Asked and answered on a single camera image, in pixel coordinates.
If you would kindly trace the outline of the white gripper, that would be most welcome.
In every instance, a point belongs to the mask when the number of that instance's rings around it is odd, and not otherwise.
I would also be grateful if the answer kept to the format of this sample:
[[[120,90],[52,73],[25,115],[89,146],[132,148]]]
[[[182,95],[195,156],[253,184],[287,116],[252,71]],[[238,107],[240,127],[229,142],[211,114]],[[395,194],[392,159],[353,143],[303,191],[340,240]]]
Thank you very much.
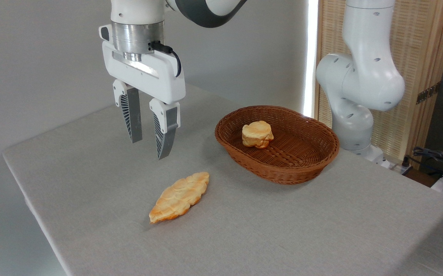
[[[117,79],[113,82],[113,94],[116,106],[121,108],[131,142],[143,139],[140,90],[154,97],[149,107],[154,115],[158,159],[167,157],[174,145],[176,129],[180,127],[178,101],[186,96],[184,73],[177,73],[177,59],[154,51],[141,55],[141,61],[129,61],[107,41],[102,42],[102,50],[108,73]]]

